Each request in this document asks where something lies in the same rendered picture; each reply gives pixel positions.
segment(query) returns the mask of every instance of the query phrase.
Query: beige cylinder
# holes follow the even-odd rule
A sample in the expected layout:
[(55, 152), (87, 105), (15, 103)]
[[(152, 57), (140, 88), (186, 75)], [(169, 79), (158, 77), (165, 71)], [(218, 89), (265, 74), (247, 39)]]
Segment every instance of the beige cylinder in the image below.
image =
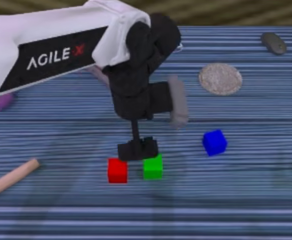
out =
[(32, 159), (2, 176), (0, 178), (0, 193), (14, 185), (16, 182), (22, 180), (38, 167), (39, 162), (36, 159)]

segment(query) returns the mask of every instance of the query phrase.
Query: gray computer mouse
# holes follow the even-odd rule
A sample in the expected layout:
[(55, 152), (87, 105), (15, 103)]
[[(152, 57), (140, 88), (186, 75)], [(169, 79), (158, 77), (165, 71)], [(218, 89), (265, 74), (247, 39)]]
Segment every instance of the gray computer mouse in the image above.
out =
[(273, 54), (282, 55), (287, 51), (286, 43), (274, 32), (263, 33), (261, 35), (261, 41)]

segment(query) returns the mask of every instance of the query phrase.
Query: white robot arm casing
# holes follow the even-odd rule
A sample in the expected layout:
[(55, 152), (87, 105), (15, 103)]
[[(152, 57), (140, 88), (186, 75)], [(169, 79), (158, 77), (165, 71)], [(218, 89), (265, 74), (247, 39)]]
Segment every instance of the white robot arm casing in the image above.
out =
[(126, 36), (147, 13), (118, 0), (0, 15), (0, 95), (89, 66), (129, 60)]

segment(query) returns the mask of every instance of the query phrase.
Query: red x letter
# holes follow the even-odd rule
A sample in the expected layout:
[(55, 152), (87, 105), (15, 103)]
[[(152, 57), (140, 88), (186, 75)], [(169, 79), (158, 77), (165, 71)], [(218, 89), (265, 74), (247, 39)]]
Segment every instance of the red x letter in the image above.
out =
[(74, 56), (82, 55), (84, 53), (85, 44), (75, 46), (75, 49), (72, 51)]

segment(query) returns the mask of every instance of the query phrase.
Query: green cube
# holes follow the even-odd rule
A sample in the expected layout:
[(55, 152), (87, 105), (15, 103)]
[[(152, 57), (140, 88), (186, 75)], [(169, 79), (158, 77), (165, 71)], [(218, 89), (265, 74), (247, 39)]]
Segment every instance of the green cube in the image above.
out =
[(162, 157), (158, 154), (154, 158), (148, 158), (143, 160), (143, 173), (145, 180), (156, 180), (162, 178)]

